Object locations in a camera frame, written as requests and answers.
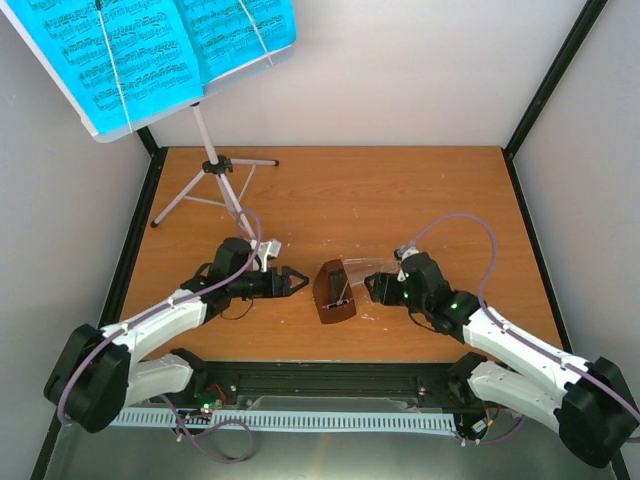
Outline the clear plastic metronome cover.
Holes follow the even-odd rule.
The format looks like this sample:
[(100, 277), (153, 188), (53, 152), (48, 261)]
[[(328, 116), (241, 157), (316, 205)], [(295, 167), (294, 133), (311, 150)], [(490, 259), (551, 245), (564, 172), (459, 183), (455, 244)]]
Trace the clear plastic metronome cover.
[(398, 264), (394, 259), (382, 257), (346, 258), (343, 266), (352, 287), (357, 287), (365, 282), (365, 279), (377, 272), (396, 273)]

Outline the brown wooden metronome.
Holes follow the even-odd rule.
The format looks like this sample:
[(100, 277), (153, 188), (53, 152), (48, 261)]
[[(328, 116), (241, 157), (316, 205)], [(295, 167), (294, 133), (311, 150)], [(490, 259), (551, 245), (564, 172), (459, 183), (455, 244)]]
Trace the brown wooden metronome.
[(353, 291), (343, 262), (325, 262), (313, 282), (313, 299), (322, 325), (344, 322), (357, 313)]

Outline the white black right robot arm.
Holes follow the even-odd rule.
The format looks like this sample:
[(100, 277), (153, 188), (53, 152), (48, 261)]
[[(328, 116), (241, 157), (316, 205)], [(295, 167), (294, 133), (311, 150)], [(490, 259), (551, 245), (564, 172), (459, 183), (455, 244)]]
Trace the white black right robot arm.
[(409, 249), (397, 272), (375, 272), (364, 284), (373, 302), (421, 314), (435, 332), (478, 349), (458, 363), (461, 394), (546, 426), (594, 468), (638, 442), (639, 409), (615, 363), (588, 361), (523, 330), (478, 295), (452, 288), (427, 253)]

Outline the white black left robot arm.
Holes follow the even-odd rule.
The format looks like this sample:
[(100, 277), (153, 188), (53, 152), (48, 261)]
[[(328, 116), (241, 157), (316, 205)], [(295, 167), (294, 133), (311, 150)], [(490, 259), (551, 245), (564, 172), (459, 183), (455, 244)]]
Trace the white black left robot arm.
[(204, 360), (183, 348), (156, 360), (149, 354), (221, 315), (235, 298), (287, 298), (306, 287), (307, 276), (271, 265), (280, 248), (277, 240), (227, 238), (211, 262), (158, 304), (102, 328), (77, 327), (44, 387), (58, 420), (96, 433), (124, 408), (162, 394), (201, 400), (208, 390)]

